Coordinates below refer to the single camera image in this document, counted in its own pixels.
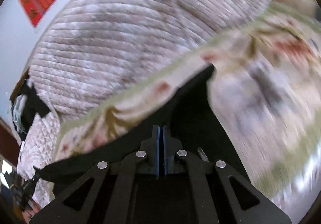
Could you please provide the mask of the person's left hand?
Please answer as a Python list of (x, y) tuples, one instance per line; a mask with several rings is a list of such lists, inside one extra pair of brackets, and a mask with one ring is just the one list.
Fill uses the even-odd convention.
[(29, 201), (29, 208), (22, 212), (25, 223), (29, 223), (31, 218), (41, 210), (35, 201)]

